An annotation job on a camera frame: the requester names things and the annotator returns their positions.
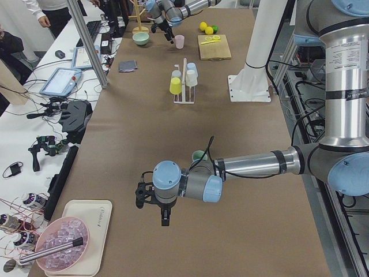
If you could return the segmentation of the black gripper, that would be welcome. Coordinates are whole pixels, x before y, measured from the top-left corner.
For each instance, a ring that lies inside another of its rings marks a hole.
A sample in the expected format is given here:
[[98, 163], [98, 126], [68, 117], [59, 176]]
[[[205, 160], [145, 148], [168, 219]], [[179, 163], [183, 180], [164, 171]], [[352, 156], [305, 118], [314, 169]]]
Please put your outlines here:
[[174, 44], [174, 34], [171, 31], [171, 27], [168, 21], [162, 17], [154, 18], [153, 25], [151, 26], [151, 32], [155, 33], [156, 29], [160, 28], [165, 33], [165, 38], [171, 44]]
[[[145, 175], [142, 174], [135, 191], [135, 204], [137, 208], [143, 208], [144, 204], [158, 205], [159, 201], [155, 196], [153, 182], [146, 182]], [[167, 227], [170, 225], [170, 208], [161, 208], [161, 225]]]

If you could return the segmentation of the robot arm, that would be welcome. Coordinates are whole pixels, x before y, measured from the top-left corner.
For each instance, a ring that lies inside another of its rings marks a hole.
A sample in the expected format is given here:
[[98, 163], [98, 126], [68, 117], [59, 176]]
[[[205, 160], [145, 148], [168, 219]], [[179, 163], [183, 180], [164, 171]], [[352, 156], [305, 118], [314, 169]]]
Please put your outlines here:
[[163, 226], [169, 225], [178, 197], [216, 203], [223, 183], [236, 177], [308, 174], [348, 196], [368, 193], [368, 2], [298, 1], [297, 6], [296, 42], [318, 39], [325, 45], [325, 135], [285, 151], [228, 159], [212, 159], [206, 150], [187, 169], [170, 160], [158, 163], [152, 181], [138, 183], [135, 204], [159, 206]]
[[157, 28], [160, 28], [164, 32], [164, 36], [171, 44], [174, 43], [174, 34], [172, 27], [181, 25], [182, 21], [186, 18], [195, 15], [197, 12], [216, 6], [221, 1], [218, 0], [198, 0], [192, 1], [181, 7], [175, 7], [174, 1], [146, 1], [145, 8], [151, 15], [153, 24], [150, 28], [152, 33], [156, 32]]

